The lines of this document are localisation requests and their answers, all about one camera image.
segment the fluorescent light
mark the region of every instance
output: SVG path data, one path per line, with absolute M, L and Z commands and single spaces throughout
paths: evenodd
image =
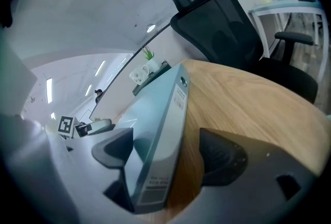
M 87 91 L 86 91 L 86 94 L 85 94 L 85 96 L 88 94 L 88 92 L 89 92 L 89 89 L 91 89 L 91 87 L 92 87 L 92 84 L 90 84 L 90 85 L 89 85 L 89 87 L 87 88 Z
M 100 66 L 99 66 L 99 68 L 98 68 L 98 70 L 97 70 L 97 72 L 95 73 L 95 76 L 99 73 L 99 71 L 100 71 L 100 69 L 101 69 L 101 67 L 102 67 L 103 64 L 104 64 L 104 61 L 101 62 Z
M 52 101 L 52 78 L 46 80 L 46 89 L 47 89 L 47 102 Z
M 151 31 L 155 28 L 155 26 L 156 26 L 156 25 L 154 25 L 154 24 L 149 24 L 149 25 L 147 26 L 147 32 L 148 32 L 148 33 L 151 32 Z
M 107 82 L 110 80 L 110 78 L 111 78 L 112 76 L 113 76 L 113 75 L 111 74 L 110 77 L 109 77 L 109 79 L 107 80 Z

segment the black mesh chair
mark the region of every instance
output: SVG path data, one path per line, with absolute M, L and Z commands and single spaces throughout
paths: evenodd
M 310 36 L 278 32 L 285 40 L 283 62 L 261 58 L 263 46 L 258 33 L 238 0 L 173 0 L 179 13 L 171 27 L 195 45 L 212 63 L 252 72 L 272 80 L 309 102 L 317 94 L 316 81 L 289 64 L 295 42 L 313 45 Z

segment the floor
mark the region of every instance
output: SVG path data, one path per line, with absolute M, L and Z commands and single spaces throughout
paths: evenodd
M 312 14 L 293 13 L 286 31 L 304 33 L 314 36 L 314 29 L 312 27 Z M 319 30 L 319 45 L 308 46 L 301 43 L 296 43 L 290 64 L 296 68 L 303 70 L 311 75 L 315 80 L 320 69 L 322 51 L 323 51 L 323 32 Z M 284 52 L 284 41 L 282 41 L 277 50 L 272 54 L 272 58 L 281 60 Z M 328 61 L 325 72 L 314 105 L 325 114 L 331 114 L 331 64 L 330 64 L 331 50 L 329 45 Z

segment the small plant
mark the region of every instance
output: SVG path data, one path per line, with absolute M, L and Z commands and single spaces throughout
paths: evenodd
M 145 54 L 145 59 L 147 59 L 148 61 L 150 61 L 154 57 L 154 52 L 151 53 L 151 50 L 149 49 L 148 46 L 144 46 L 142 51 Z

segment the round wooden table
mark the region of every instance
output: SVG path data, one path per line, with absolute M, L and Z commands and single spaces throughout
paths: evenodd
M 178 164 L 164 210 L 138 215 L 167 223 L 199 193 L 201 127 L 278 145 L 316 175 L 329 157 L 331 122 L 314 105 L 265 78 L 227 66 L 185 60 L 190 88 Z

